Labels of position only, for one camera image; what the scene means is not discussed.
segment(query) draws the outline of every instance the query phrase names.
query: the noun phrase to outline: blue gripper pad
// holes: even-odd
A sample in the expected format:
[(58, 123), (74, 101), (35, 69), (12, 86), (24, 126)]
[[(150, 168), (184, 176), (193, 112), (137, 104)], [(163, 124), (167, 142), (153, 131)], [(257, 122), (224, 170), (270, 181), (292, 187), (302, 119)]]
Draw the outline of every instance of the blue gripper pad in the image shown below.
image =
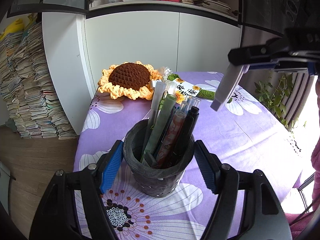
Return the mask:
[(107, 155), (111, 155), (106, 167), (102, 172), (100, 191), (106, 193), (113, 185), (123, 159), (123, 142), (118, 140)]

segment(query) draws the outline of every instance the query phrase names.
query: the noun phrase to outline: purple tablecloth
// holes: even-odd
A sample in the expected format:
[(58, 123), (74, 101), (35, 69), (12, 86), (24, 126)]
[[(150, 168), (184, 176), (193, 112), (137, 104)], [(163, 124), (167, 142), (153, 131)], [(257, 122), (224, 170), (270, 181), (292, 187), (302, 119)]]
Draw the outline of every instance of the purple tablecloth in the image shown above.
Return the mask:
[[(204, 89), (215, 91), (222, 74), (216, 72), (184, 72), (180, 77)], [(287, 130), (255, 98), (237, 87), (230, 104), (215, 112), (210, 101), (202, 100), (194, 130), (195, 140), (201, 139), (207, 149), (222, 163), (240, 171), (262, 170), (283, 201), (301, 172), (298, 149)], [(146, 118), (151, 102), (128, 98), (110, 99), (97, 93), (92, 100), (75, 157), (74, 171), (111, 149), (123, 139), (130, 128)], [(243, 204), (239, 191), (235, 216), (229, 237), (237, 234)], [(119, 239), (200, 239), (212, 213), (217, 197), (205, 186), (193, 158), (175, 191), (165, 198), (153, 198), (139, 188), (125, 162), (122, 163), (112, 189), (103, 196), (111, 222)], [(76, 192), (79, 222), (85, 236), (90, 236), (81, 202)], [(128, 208), (128, 214), (118, 205)]]

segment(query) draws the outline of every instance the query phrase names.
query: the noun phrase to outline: pen holder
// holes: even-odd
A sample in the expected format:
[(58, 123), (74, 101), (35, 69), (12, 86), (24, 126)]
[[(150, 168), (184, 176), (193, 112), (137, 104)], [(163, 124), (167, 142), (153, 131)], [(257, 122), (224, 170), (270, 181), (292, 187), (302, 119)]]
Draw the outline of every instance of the pen holder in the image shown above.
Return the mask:
[(167, 169), (149, 168), (139, 161), (147, 124), (148, 120), (142, 120), (127, 133), (123, 155), (140, 190), (152, 197), (165, 197), (175, 190), (185, 168), (193, 158), (194, 138), (193, 136), (190, 138), (188, 148), (177, 165)]

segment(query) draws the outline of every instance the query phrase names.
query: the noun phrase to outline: wooden floor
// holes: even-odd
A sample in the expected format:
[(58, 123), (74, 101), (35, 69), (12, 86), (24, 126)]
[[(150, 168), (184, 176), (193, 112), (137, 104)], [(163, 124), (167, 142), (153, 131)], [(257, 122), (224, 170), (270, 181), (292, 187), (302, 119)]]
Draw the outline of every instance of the wooden floor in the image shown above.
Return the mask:
[(29, 236), (39, 201), (58, 169), (73, 170), (77, 139), (26, 139), (9, 128), (0, 127), (0, 160), (12, 176), (9, 213), (18, 229)]

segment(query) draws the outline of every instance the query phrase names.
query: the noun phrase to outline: yellow plush toy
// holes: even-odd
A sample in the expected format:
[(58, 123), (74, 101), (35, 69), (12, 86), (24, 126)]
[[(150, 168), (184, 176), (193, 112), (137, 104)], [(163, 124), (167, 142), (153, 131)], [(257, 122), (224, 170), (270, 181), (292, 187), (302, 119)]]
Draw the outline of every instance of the yellow plush toy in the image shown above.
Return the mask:
[(4, 39), (9, 33), (16, 33), (24, 30), (24, 24), (22, 19), (17, 19), (13, 23), (9, 24), (6, 29), (0, 34), (0, 41)]

